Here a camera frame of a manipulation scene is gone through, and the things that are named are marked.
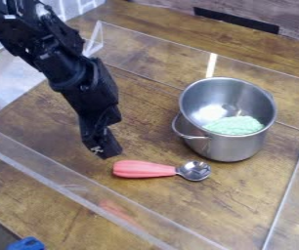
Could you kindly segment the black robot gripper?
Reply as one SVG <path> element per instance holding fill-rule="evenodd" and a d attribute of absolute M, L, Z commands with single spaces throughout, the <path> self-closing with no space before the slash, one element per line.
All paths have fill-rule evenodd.
<path fill-rule="evenodd" d="M 121 121 L 118 88 L 99 58 L 51 59 L 49 85 L 79 117 L 82 143 L 101 159 L 122 152 L 109 125 Z"/>

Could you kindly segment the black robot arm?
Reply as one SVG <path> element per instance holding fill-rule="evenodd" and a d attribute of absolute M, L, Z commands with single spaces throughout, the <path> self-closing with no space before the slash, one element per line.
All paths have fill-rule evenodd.
<path fill-rule="evenodd" d="M 118 155 L 122 147 L 109 129 L 121 121 L 118 88 L 101 59 L 83 55 L 79 31 L 39 0 L 0 0 L 0 43 L 67 101 L 86 148 L 102 159 Z"/>

